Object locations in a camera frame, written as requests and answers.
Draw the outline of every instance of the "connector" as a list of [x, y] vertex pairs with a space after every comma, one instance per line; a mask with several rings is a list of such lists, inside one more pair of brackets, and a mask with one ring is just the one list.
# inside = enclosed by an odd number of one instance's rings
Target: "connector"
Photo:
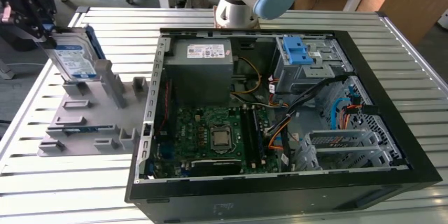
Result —
[[361, 113], [365, 115], [379, 115], [380, 111], [375, 105], [363, 105]]

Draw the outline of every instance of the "blue drive bay latch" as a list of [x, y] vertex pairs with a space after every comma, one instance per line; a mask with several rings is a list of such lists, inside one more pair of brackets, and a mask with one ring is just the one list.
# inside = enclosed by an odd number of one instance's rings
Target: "blue drive bay latch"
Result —
[[289, 64], [311, 65], [315, 63], [313, 59], [308, 56], [307, 45], [299, 37], [284, 37], [283, 42], [289, 58]]

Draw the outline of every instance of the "blue cable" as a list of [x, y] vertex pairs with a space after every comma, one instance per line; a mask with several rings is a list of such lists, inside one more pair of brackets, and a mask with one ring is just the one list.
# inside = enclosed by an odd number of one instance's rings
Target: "blue cable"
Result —
[[337, 108], [337, 104], [341, 102], [341, 101], [351, 101], [349, 98], [339, 98], [335, 103], [333, 103], [333, 106], [331, 107], [331, 126], [329, 128], [332, 130], [336, 130], [336, 108]]
[[353, 95], [353, 96], [357, 96], [356, 93], [355, 93], [355, 89], [352, 86], [348, 86], [348, 90], [349, 90], [349, 94]]

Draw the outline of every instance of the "ram slot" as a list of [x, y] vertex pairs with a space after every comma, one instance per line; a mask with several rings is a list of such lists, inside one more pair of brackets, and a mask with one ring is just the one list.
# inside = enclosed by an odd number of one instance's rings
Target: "ram slot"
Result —
[[256, 168], [261, 165], [260, 152], [260, 129], [256, 113], [252, 109], [240, 110], [241, 135], [244, 142], [245, 164], [248, 168]]

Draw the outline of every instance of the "metal slatted table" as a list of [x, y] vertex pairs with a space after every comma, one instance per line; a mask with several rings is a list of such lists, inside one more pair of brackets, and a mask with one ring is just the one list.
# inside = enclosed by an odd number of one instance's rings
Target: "metal slatted table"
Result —
[[[212, 27], [211, 10], [91, 8], [91, 24], [123, 81], [151, 78], [160, 27]], [[445, 181], [360, 212], [283, 216], [252, 223], [448, 223], [448, 87], [387, 18], [375, 13], [288, 12], [261, 28], [347, 30]], [[131, 155], [36, 156], [60, 104], [63, 79], [47, 63], [0, 141], [1, 223], [149, 223], [124, 189]]]

